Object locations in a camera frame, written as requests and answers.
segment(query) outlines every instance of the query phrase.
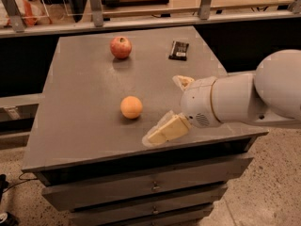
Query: apple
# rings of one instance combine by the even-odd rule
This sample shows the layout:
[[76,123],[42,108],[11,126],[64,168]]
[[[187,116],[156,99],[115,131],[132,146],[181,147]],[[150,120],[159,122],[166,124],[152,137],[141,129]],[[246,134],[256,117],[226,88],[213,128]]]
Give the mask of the apple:
[[126,37],[115,37],[110,42],[111,53],[118,59],[124,59],[131,54],[132,44]]

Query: floor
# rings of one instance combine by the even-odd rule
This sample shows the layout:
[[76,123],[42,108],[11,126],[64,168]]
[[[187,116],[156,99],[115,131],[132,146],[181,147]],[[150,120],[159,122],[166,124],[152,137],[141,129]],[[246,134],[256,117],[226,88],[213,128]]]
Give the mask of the floor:
[[[0,173],[11,185],[21,182],[20,168],[27,137],[0,140]],[[300,226],[301,130],[271,129],[250,151],[254,160],[229,189],[213,212],[198,226]],[[29,181],[3,196],[0,212],[10,212],[20,226],[71,226],[68,213],[58,213],[40,195],[43,186]]]

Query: drawer handle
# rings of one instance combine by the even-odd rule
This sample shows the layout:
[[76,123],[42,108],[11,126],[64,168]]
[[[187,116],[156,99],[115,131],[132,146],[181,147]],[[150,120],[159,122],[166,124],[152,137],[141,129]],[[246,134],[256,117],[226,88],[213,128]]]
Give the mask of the drawer handle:
[[159,211],[157,210],[157,208],[156,208],[155,206],[152,207],[152,213],[153,213],[154,215],[159,214]]
[[158,190],[160,190],[160,186],[159,185],[157,185],[157,183],[156,182],[153,182],[153,187],[152,187],[152,191],[154,191],[154,192],[156,192],[156,191],[158,191]]

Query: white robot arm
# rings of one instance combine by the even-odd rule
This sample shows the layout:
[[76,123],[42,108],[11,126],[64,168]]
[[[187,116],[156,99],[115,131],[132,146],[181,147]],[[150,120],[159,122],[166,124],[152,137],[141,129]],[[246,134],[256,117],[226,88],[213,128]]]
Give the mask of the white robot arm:
[[200,128],[231,121],[300,127],[301,51],[276,52],[265,58],[254,72],[192,80],[182,90],[182,130],[177,128],[172,137],[166,136],[166,129],[169,128],[169,133],[176,129],[172,124],[176,118],[169,117],[168,123],[160,124],[146,135],[144,140],[150,145],[183,136],[190,129],[187,122]]

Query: metal railing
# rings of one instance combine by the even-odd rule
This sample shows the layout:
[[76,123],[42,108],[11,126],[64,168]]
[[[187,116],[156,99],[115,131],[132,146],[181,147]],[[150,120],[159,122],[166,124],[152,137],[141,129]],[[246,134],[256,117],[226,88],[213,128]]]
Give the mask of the metal railing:
[[236,13],[236,14],[211,14],[213,0],[201,0],[198,8],[198,16],[188,17],[166,17],[161,20],[153,18],[142,18],[139,20],[105,21],[103,19],[101,0],[89,0],[91,7],[91,22],[74,24],[52,24],[39,26],[26,26],[14,0],[2,0],[8,17],[10,18],[11,29],[0,30],[0,38],[11,36],[30,36],[44,34],[66,34],[87,31],[109,31],[119,29],[136,29],[150,27],[165,27],[184,24],[211,24],[231,21],[249,21],[260,19],[280,19],[301,17],[301,0],[294,0],[286,10],[263,13]]

